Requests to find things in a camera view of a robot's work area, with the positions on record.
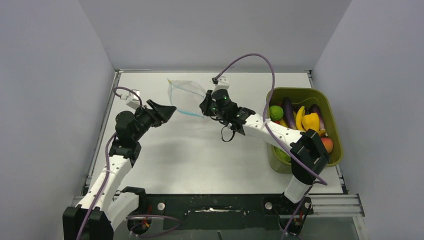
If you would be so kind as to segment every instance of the plastic bin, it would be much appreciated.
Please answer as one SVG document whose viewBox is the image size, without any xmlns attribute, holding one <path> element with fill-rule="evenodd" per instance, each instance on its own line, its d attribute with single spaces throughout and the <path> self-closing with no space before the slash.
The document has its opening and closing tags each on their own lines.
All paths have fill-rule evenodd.
<svg viewBox="0 0 424 240">
<path fill-rule="evenodd" d="M 312 88 L 277 87 L 274 89 L 269 105 L 272 106 L 281 103 L 285 97 L 290 98 L 294 106 L 303 105 L 306 108 L 309 108 L 312 104 L 319 106 L 325 130 L 333 142 L 333 150 L 329 154 L 330 161 L 327 167 L 333 167 L 339 164 L 342 161 L 343 150 L 327 97 L 322 92 Z M 269 165 L 274 171 L 282 174 L 292 173 L 292 164 L 283 160 L 278 155 L 275 146 L 268 144 L 267 150 Z"/>
</svg>

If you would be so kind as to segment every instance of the gray wall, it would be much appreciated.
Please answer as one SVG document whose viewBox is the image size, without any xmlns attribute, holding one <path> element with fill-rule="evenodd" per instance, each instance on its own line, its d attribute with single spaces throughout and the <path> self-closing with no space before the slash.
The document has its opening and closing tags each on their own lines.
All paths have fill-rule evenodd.
<svg viewBox="0 0 424 240">
<path fill-rule="evenodd" d="M 1 239 L 57 240 L 114 70 L 77 0 L 0 7 Z"/>
<path fill-rule="evenodd" d="M 424 235 L 424 1 L 353 0 L 315 66 L 373 240 Z"/>
<path fill-rule="evenodd" d="M 79 0 L 116 69 L 311 70 L 351 0 Z M 238 69 L 264 70 L 253 58 Z"/>
</svg>

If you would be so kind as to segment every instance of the plastic bag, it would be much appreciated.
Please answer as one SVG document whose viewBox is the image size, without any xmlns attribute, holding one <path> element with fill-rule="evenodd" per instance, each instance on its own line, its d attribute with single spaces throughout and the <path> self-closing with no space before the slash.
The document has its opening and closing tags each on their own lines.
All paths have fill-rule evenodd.
<svg viewBox="0 0 424 240">
<path fill-rule="evenodd" d="M 206 90 L 194 81 L 169 80 L 168 96 L 172 106 L 182 114 L 203 118 L 199 107 L 206 96 Z"/>
</svg>

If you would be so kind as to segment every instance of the white table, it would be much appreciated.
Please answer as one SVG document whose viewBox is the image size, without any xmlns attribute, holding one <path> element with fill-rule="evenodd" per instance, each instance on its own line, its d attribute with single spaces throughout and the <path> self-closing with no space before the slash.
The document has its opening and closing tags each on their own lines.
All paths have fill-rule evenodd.
<svg viewBox="0 0 424 240">
<path fill-rule="evenodd" d="M 191 80 L 205 90 L 213 89 L 217 73 L 122 73 L 119 86 L 140 90 L 145 102 L 169 105 L 168 81 Z M 239 106 L 262 114 L 271 88 L 270 73 L 226 73 L 230 98 Z M 276 87 L 310 88 L 306 73 L 276 73 Z M 115 116 L 130 110 L 114 98 L 93 172 L 96 179 L 105 165 L 105 145 L 115 132 Z M 175 112 L 161 127 L 150 128 L 140 139 L 141 153 L 119 189 L 145 188 L 149 194 L 279 194 L 291 174 L 279 174 L 268 164 L 266 143 L 241 134 L 231 142 L 221 141 L 222 125 L 209 118 Z M 328 186 L 315 185 L 310 193 L 342 193 L 335 167 L 321 175 Z"/>
</svg>

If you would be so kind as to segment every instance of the yellow bell pepper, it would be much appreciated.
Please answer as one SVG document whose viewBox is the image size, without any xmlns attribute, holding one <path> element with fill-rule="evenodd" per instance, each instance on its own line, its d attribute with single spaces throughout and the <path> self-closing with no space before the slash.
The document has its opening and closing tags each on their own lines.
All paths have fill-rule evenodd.
<svg viewBox="0 0 424 240">
<path fill-rule="evenodd" d="M 320 130 L 320 117 L 315 112 L 304 115 L 302 117 L 302 125 L 306 131 L 312 129 L 318 132 Z"/>
</svg>

